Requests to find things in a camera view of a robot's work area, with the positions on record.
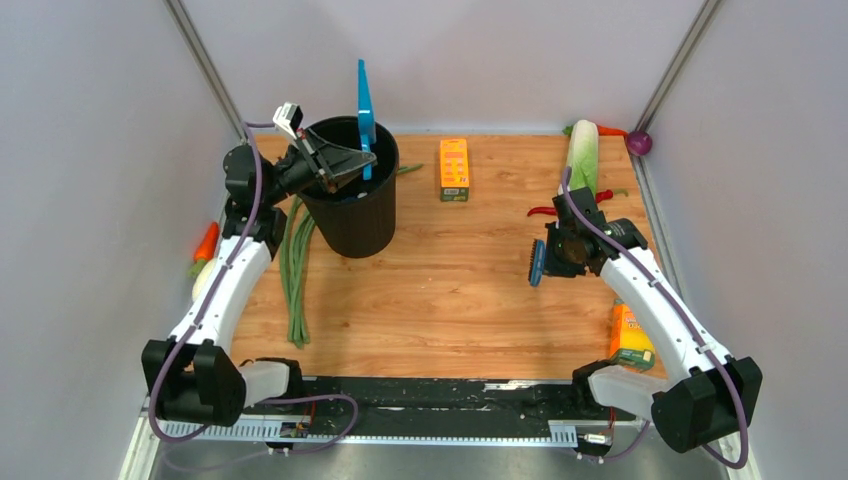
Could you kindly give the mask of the blue hand brush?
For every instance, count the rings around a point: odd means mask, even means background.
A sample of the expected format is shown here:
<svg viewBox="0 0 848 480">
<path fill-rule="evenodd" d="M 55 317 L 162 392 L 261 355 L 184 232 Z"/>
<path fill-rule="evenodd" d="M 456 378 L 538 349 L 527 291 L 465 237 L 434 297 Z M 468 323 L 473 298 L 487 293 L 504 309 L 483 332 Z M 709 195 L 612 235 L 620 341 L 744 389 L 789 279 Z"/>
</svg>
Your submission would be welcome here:
<svg viewBox="0 0 848 480">
<path fill-rule="evenodd" d="M 532 287 L 538 287 L 545 271 L 546 245 L 541 239 L 534 239 L 532 243 L 530 264 L 528 270 L 528 283 Z"/>
</svg>

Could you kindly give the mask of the blue plastic dustpan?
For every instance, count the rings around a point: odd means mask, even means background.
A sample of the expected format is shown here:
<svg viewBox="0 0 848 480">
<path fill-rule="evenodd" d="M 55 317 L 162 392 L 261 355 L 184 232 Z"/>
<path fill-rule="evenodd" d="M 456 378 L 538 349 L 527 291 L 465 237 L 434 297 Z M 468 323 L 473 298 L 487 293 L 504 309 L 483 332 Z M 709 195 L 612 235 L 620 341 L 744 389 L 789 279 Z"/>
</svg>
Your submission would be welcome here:
<svg viewBox="0 0 848 480">
<path fill-rule="evenodd" d="M 358 60 L 357 106 L 357 123 L 361 150 L 370 153 L 372 151 L 372 145 L 376 142 L 376 120 L 364 59 Z"/>
</svg>

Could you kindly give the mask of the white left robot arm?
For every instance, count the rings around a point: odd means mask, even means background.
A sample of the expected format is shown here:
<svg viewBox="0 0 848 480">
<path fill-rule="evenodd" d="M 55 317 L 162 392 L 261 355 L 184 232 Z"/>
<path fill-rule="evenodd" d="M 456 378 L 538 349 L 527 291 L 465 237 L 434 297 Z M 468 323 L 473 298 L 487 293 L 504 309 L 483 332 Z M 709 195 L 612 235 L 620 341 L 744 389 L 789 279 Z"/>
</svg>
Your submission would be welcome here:
<svg viewBox="0 0 848 480">
<path fill-rule="evenodd" d="M 223 158 L 229 198 L 206 281 L 169 336 L 148 341 L 141 354 L 155 431 L 161 420 L 232 426 L 245 409 L 265 401 L 285 415 L 304 405 L 306 389 L 292 378 L 296 362 L 271 358 L 239 367 L 230 358 L 234 333 L 283 240 L 287 216 L 278 203 L 311 187 L 334 193 L 361 177 L 377 157 L 312 129 L 292 134 L 290 141 L 290 152 L 277 163 L 266 160 L 252 141 Z"/>
</svg>

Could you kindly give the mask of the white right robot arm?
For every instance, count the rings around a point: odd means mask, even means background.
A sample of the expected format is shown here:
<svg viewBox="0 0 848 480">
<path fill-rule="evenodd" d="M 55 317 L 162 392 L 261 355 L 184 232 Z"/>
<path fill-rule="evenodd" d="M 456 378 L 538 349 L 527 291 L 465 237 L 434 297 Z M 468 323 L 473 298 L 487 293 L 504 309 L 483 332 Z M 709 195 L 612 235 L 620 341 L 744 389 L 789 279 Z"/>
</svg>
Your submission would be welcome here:
<svg viewBox="0 0 848 480">
<path fill-rule="evenodd" d="M 679 453 L 734 433 L 747 441 L 763 381 L 754 359 L 734 356 L 707 332 L 631 220 L 607 219 L 587 187 L 562 191 L 552 203 L 557 219 L 534 248 L 529 281 L 599 277 L 630 308 L 666 372 L 660 380 L 611 360 L 589 363 L 573 372 L 573 410 L 588 419 L 607 408 L 641 417 Z"/>
</svg>

